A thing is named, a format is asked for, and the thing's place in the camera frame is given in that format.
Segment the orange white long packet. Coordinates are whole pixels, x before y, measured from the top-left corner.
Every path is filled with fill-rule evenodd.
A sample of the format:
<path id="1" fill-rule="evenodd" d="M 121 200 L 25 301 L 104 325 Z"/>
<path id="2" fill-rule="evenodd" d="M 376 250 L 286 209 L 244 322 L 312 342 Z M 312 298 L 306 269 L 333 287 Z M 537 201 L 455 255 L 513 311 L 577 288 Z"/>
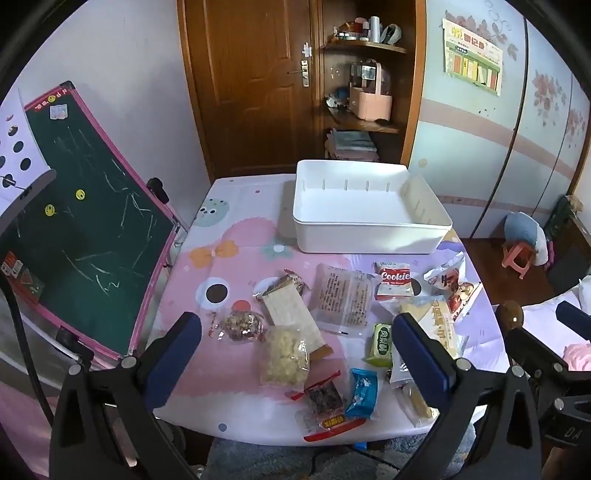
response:
<path id="1" fill-rule="evenodd" d="M 455 321 L 444 296 L 409 298 L 391 302 L 388 308 L 394 315 L 411 314 L 425 333 L 438 340 L 453 359 L 463 353 L 463 337 L 456 333 Z M 433 424 L 439 411 L 427 405 L 396 347 L 392 349 L 392 362 L 390 384 L 407 418 L 417 428 Z"/>

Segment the blue foil snack packet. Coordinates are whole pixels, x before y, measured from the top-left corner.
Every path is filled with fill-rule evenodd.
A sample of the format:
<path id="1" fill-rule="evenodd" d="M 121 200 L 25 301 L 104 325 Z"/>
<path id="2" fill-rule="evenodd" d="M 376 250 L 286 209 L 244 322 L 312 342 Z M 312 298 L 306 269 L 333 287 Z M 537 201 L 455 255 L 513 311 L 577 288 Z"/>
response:
<path id="1" fill-rule="evenodd" d="M 370 419 L 376 410 L 379 395 L 379 379 L 375 371 L 353 368 L 351 370 L 352 393 L 346 407 L 346 418 Z"/>

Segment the green pineapple cake packet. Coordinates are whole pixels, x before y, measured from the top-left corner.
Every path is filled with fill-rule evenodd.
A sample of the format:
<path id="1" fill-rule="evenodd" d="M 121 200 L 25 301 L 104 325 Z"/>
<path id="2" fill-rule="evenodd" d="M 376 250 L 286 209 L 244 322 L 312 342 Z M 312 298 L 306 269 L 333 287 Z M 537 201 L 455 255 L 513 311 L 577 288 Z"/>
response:
<path id="1" fill-rule="evenodd" d="M 375 324 L 369 353 L 365 361 L 375 367 L 390 369 L 393 365 L 392 346 L 391 325 L 387 323 Z"/>

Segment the red edged dark snack packet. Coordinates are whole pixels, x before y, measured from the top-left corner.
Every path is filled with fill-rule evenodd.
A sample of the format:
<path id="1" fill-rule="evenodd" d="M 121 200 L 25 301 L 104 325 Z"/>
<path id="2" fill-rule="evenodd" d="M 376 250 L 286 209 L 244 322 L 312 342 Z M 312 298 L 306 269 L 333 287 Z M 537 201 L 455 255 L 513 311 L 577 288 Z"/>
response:
<path id="1" fill-rule="evenodd" d="M 338 370 L 306 389 L 290 393 L 298 405 L 295 420 L 303 432 L 304 442 L 318 443 L 359 428 L 366 418 L 346 415 L 351 400 L 345 390 L 349 380 Z"/>

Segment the red white cookie packet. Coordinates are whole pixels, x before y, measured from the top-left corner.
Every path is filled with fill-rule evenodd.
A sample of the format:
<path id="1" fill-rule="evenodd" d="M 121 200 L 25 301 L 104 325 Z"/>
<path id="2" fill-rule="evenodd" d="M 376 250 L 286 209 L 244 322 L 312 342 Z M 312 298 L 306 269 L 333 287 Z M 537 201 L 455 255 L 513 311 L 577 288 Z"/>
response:
<path id="1" fill-rule="evenodd" d="M 380 301 L 407 298 L 414 295 L 411 266 L 400 262 L 377 262 L 377 274 L 381 277 L 376 298 Z"/>

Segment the round nut snack packet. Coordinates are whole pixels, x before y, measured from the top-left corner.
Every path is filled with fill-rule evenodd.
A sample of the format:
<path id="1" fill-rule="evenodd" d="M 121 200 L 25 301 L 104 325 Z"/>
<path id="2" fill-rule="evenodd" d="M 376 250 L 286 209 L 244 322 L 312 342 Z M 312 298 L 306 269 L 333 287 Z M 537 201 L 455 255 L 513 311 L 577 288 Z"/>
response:
<path id="1" fill-rule="evenodd" d="M 250 310 L 223 312 L 214 320 L 211 337 L 217 341 L 245 343 L 259 340 L 266 330 L 266 321 Z"/>

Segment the yellow crumbly snack bag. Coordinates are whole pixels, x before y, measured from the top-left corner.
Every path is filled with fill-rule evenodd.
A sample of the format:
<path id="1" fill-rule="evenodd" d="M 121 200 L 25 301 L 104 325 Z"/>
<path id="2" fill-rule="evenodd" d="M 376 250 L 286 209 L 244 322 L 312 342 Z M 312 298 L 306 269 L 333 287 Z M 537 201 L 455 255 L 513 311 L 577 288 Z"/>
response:
<path id="1" fill-rule="evenodd" d="M 259 354 L 260 383 L 301 390 L 309 371 L 308 345 L 300 330 L 293 326 L 272 326 L 266 330 Z"/>

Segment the translucent brown cake packet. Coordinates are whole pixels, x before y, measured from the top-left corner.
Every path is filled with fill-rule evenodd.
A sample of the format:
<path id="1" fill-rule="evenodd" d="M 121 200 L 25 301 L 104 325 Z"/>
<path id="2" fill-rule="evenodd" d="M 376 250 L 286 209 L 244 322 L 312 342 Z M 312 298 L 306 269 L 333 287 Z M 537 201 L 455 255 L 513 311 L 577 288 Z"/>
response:
<path id="1" fill-rule="evenodd" d="M 310 301 L 318 328 L 339 335 L 361 335 L 368 326 L 379 283 L 377 274 L 318 265 Z"/>

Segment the mixed nut bar packet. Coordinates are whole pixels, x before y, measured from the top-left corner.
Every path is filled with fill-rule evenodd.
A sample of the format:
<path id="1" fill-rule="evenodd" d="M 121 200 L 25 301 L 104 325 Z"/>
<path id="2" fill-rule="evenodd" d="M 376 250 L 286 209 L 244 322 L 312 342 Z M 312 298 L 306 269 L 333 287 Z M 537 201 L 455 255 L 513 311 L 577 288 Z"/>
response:
<path id="1" fill-rule="evenodd" d="M 266 296 L 277 289 L 286 287 L 287 285 L 293 285 L 297 290 L 297 293 L 301 296 L 304 295 L 304 290 L 308 289 L 308 284 L 304 282 L 301 275 L 298 275 L 293 270 L 284 269 L 283 275 L 260 280 L 253 289 L 253 297 L 261 300 L 263 299 L 263 296 Z"/>

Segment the long beige wafer packet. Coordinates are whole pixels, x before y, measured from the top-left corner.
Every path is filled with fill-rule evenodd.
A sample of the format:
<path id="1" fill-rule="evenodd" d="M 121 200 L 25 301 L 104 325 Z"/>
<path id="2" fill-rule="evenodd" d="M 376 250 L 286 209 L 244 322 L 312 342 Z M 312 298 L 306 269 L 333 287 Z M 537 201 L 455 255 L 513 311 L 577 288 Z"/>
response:
<path id="1" fill-rule="evenodd" d="M 301 331 L 307 342 L 311 361 L 327 358 L 334 353 L 322 337 L 320 328 L 311 316 L 303 297 L 297 293 L 296 287 L 287 285 L 277 289 L 263 296 L 259 302 L 269 314 L 273 326 L 293 326 Z"/>

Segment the brown wooden chair knob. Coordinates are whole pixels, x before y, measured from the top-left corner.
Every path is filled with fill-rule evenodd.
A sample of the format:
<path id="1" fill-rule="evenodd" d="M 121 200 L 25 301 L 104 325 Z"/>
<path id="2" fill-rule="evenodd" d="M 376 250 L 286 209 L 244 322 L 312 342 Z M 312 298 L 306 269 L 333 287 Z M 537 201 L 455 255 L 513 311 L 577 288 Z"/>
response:
<path id="1" fill-rule="evenodd" d="M 523 309 L 514 300 L 500 303 L 496 308 L 495 315 L 503 336 L 506 336 L 513 329 L 523 327 Z"/>

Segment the white plastic storage bin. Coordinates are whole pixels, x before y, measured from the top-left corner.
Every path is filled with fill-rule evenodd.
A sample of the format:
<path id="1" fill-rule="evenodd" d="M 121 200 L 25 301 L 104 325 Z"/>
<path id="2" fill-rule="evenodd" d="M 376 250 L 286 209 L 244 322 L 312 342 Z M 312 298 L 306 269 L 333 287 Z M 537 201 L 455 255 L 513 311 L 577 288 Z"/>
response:
<path id="1" fill-rule="evenodd" d="M 353 160 L 298 162 L 293 220 L 298 248 L 311 254 L 428 255 L 453 228 L 422 176 Z"/>

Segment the white perforated board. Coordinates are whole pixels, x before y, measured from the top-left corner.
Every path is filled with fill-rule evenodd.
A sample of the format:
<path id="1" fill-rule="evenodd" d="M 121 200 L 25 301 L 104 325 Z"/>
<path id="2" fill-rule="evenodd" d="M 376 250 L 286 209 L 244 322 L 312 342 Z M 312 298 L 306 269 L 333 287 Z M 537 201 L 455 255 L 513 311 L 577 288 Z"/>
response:
<path id="1" fill-rule="evenodd" d="M 17 88 L 1 104 L 1 215 L 14 217 L 56 177 L 33 135 Z"/>

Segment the white cylinder on shelf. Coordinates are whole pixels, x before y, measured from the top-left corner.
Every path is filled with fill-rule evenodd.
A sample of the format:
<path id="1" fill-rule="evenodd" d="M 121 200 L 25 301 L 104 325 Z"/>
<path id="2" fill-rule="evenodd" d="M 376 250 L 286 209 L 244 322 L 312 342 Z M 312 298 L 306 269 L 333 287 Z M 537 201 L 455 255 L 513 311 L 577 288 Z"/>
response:
<path id="1" fill-rule="evenodd" d="M 378 16 L 370 16 L 370 31 L 369 38 L 370 42 L 380 43 L 381 42 L 381 20 Z"/>

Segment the brown wooden door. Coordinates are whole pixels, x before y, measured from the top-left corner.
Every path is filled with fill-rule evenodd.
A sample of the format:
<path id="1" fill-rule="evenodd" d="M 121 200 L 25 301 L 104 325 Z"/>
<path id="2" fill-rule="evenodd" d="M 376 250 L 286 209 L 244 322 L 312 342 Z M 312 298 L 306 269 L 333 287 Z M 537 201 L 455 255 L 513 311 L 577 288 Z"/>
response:
<path id="1" fill-rule="evenodd" d="M 318 1 L 180 1 L 181 49 L 208 175 L 293 173 L 321 150 Z M 311 44 L 311 86 L 289 75 Z"/>

